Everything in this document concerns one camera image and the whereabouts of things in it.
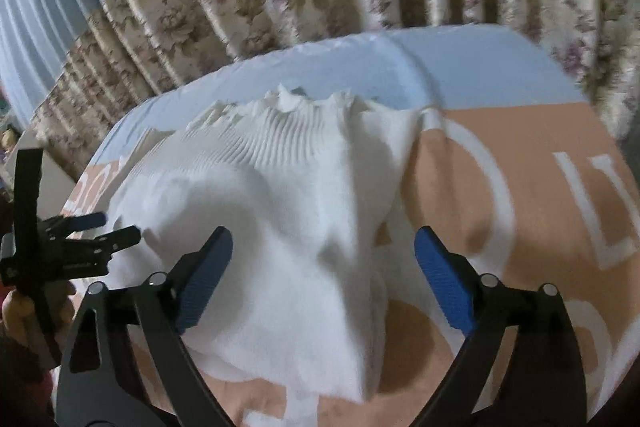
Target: bed sheet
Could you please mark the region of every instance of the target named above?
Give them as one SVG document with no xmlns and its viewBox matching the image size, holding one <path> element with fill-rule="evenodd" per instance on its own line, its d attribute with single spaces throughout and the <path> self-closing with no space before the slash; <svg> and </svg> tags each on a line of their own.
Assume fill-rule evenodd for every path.
<svg viewBox="0 0 640 427">
<path fill-rule="evenodd" d="M 497 25 L 411 28 L 310 42 L 236 62 L 147 100 L 122 118 L 92 158 L 129 153 L 146 128 L 185 127 L 214 100 L 249 102 L 283 84 L 326 98 L 350 90 L 388 107 L 510 107 L 585 99 L 526 38 Z"/>
<path fill-rule="evenodd" d="M 278 83 L 302 86 L 315 98 L 351 87 L 396 108 L 446 110 L 425 111 L 398 200 L 378 231 L 390 299 L 379 392 L 358 405 L 204 372 L 236 425 L 411 422 L 463 340 L 448 327 L 412 257 L 412 238 L 422 225 L 507 285 L 559 287 L 577 331 L 594 414 L 640 352 L 638 188 L 578 90 L 543 52 L 508 30 L 365 34 L 230 66 L 132 111 L 82 174 L 65 210 L 84 214 L 98 201 L 104 205 L 104 195 L 131 168 L 129 152 L 161 139 L 147 128 L 185 126 L 215 99 L 250 100 Z M 134 341 L 152 401 L 171 410 L 143 343 Z M 495 396 L 511 346 L 508 335 L 480 405 Z M 202 368 L 198 353 L 191 354 Z"/>
</svg>

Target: human hand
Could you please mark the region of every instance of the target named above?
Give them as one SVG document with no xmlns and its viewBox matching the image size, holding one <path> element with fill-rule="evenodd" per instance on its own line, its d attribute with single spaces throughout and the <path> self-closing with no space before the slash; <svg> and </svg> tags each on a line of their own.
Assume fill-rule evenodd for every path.
<svg viewBox="0 0 640 427">
<path fill-rule="evenodd" d="M 71 282 L 68 282 L 66 285 L 66 294 L 68 296 L 76 294 L 76 287 Z M 22 295 L 18 290 L 12 290 L 2 303 L 2 321 L 4 322 L 6 333 L 13 340 L 25 347 L 30 347 L 26 320 L 34 314 L 35 306 L 33 301 L 29 297 Z M 60 323 L 62 324 L 56 333 L 56 340 L 59 344 L 61 344 L 62 339 L 66 337 L 66 331 L 71 325 L 74 314 L 75 309 L 73 302 L 71 302 L 70 298 L 67 298 L 59 311 Z"/>
</svg>

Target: black clamp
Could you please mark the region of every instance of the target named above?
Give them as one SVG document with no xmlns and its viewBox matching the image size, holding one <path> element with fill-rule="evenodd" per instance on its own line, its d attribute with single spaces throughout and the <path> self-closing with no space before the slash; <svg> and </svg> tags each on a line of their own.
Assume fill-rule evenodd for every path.
<svg viewBox="0 0 640 427">
<path fill-rule="evenodd" d="M 218 227 L 200 251 L 168 274 L 118 290 L 94 282 L 69 333 L 56 422 L 61 427 L 232 427 L 180 338 L 197 324 L 231 259 L 233 241 Z M 138 325 L 175 415 L 154 407 L 135 362 L 127 325 Z"/>
<path fill-rule="evenodd" d="M 412 427 L 587 425 L 580 350 L 556 286 L 525 291 L 507 288 L 494 275 L 478 275 L 430 227 L 418 231 L 415 256 L 449 324 L 466 339 Z M 498 395 L 473 413 L 510 326 L 518 326 L 518 336 Z"/>
<path fill-rule="evenodd" d="M 73 232 L 104 226 L 102 213 L 79 217 L 37 217 L 42 149 L 18 151 L 14 190 L 14 232 L 2 237 L 0 279 L 33 299 L 35 320 L 29 320 L 30 347 L 43 369 L 60 365 L 62 357 L 55 333 L 56 317 L 66 299 L 66 281 L 108 274 L 114 252 L 140 241 L 140 230 L 127 227 L 95 239 L 68 239 Z"/>
</svg>

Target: sweater sleeve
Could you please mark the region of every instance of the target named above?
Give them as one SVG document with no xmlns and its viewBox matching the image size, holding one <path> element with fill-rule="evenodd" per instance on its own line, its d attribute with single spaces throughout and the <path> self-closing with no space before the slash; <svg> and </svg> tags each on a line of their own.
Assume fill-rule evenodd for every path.
<svg viewBox="0 0 640 427">
<path fill-rule="evenodd" d="M 0 322 L 0 357 L 5 362 L 5 366 L 11 367 L 15 376 L 24 383 L 36 383 L 44 379 L 38 356 L 29 348 L 14 341 L 6 333 L 2 322 Z"/>
<path fill-rule="evenodd" d="M 34 407 L 33 386 L 42 386 L 42 384 L 26 383 L 16 374 L 20 362 L 13 360 L 11 353 L 12 344 L 17 343 L 9 339 L 4 331 L 0 338 L 2 346 L 0 347 L 0 425 L 2 427 L 56 427 L 50 412 Z"/>
</svg>

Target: white knit sweater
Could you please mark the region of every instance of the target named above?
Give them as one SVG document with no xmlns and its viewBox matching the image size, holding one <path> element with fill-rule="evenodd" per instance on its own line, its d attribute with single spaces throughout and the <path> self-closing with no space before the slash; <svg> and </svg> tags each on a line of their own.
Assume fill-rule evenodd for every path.
<svg viewBox="0 0 640 427">
<path fill-rule="evenodd" d="M 137 225 L 143 240 L 114 256 L 105 282 L 168 271 L 223 225 L 231 263 L 183 337 L 196 363 L 217 378 L 366 400 L 380 378 L 386 312 L 374 236 L 418 116 L 284 89 L 215 105 L 156 145 L 114 194 L 107 228 Z"/>
</svg>

